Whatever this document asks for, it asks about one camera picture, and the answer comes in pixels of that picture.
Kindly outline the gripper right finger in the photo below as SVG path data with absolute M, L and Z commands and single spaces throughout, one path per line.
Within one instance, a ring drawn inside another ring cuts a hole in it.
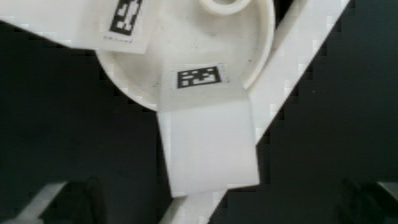
M 398 224 L 398 181 L 341 181 L 334 224 Z

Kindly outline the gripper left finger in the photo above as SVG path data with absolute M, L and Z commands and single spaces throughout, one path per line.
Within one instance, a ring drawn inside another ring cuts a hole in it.
M 99 179 L 46 184 L 10 224 L 106 224 Z

